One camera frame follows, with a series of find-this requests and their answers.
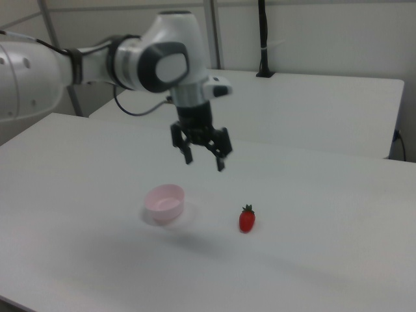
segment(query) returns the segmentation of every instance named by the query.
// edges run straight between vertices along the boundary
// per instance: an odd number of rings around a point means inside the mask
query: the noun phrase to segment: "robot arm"
[[[209,76],[203,56],[196,18],[187,11],[161,12],[143,37],[113,36],[96,47],[58,50],[2,42],[0,121],[50,110],[72,84],[103,81],[128,90],[169,90],[179,117],[171,125],[173,145],[187,164],[190,144],[205,146],[221,171],[232,148],[227,129],[212,126],[209,100],[232,89],[226,79]]]

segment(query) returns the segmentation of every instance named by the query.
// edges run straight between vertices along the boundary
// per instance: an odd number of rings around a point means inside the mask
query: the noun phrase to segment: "table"
[[[35,311],[414,311],[416,166],[52,114],[0,147],[0,296]],[[183,214],[142,206],[163,183]],[[238,230],[241,207],[256,223]]]
[[[389,156],[403,81],[277,73],[270,79],[249,71],[211,70],[227,78],[230,96],[211,101],[214,124],[231,138],[374,158]],[[125,91],[133,112],[145,111],[165,94]],[[90,118],[168,129],[176,110],[165,105],[144,118],[124,114],[109,101]]]

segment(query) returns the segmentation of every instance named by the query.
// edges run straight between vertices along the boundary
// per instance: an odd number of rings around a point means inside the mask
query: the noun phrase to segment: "red strawberry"
[[[255,215],[251,205],[246,205],[242,208],[242,213],[240,214],[240,230],[242,232],[249,232],[254,225]]]

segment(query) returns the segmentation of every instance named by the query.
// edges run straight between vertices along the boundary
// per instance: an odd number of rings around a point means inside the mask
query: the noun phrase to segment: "white wall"
[[[113,34],[144,34],[163,10],[189,10],[197,18],[205,44],[206,64],[211,67],[207,24],[202,0],[48,0],[61,47],[88,47]],[[75,86],[84,116],[112,99],[112,86]]]
[[[398,128],[408,160],[416,161],[416,3],[378,2],[268,5],[268,40],[285,40],[269,51],[269,64],[284,73],[404,80]],[[219,0],[218,11],[225,69],[257,71],[257,1]]]
[[[37,1],[0,0],[0,8],[0,29],[17,33],[21,32],[50,42]],[[0,41],[6,40],[9,39],[5,36],[0,36]],[[52,111],[62,114],[74,114],[72,103],[66,91],[54,110],[24,120],[0,123],[0,145],[35,124]]]

